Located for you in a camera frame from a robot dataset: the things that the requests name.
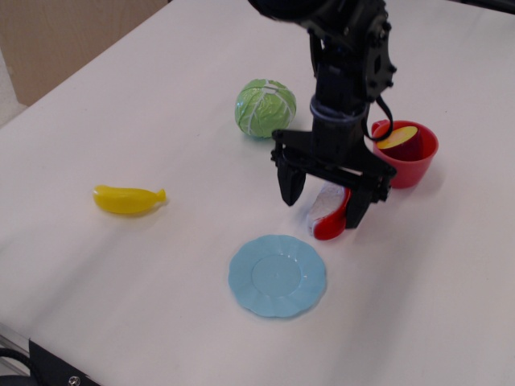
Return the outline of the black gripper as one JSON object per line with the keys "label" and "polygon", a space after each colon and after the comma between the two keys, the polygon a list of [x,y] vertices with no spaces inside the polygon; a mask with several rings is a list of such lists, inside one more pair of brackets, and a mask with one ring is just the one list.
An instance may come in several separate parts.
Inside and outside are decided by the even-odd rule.
{"label": "black gripper", "polygon": [[315,117],[311,131],[278,129],[271,159],[278,168],[282,200],[293,206],[307,175],[351,190],[346,229],[357,228],[371,203],[387,200],[396,170],[365,145],[360,119]]}

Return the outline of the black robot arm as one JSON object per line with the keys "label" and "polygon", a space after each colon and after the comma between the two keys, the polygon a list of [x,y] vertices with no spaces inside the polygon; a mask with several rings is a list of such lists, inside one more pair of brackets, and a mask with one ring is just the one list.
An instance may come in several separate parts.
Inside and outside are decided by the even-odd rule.
{"label": "black robot arm", "polygon": [[346,187],[345,225],[356,228],[369,206],[387,200],[397,171],[365,142],[380,142],[368,129],[371,104],[392,114],[381,94],[397,71],[389,58],[389,14],[383,1],[253,1],[261,15],[303,27],[310,37],[316,79],[311,131],[277,129],[271,159],[283,201],[291,206],[307,175]]}

